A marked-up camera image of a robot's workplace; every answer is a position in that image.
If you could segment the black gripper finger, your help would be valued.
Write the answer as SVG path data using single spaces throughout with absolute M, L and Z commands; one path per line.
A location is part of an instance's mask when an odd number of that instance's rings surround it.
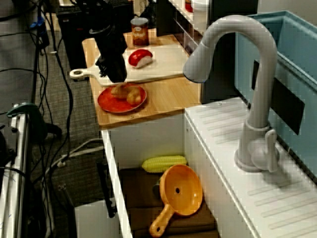
M 107 76 L 108 74 L 108 68 L 109 68 L 109 63 L 108 62 L 101 62 L 99 61 L 98 62 L 98 67 L 99 67 L 99 70 L 100 70 L 100 77 L 105 77 Z
M 122 55 L 117 55 L 108 63 L 108 73 L 112 83 L 122 83 L 127 77 L 125 61 Z

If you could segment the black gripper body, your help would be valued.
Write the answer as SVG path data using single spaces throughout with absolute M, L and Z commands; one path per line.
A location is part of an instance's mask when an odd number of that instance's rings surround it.
M 109 26 L 95 33 L 95 41 L 100 51 L 96 65 L 110 66 L 121 63 L 127 44 L 123 33 L 116 26 Z

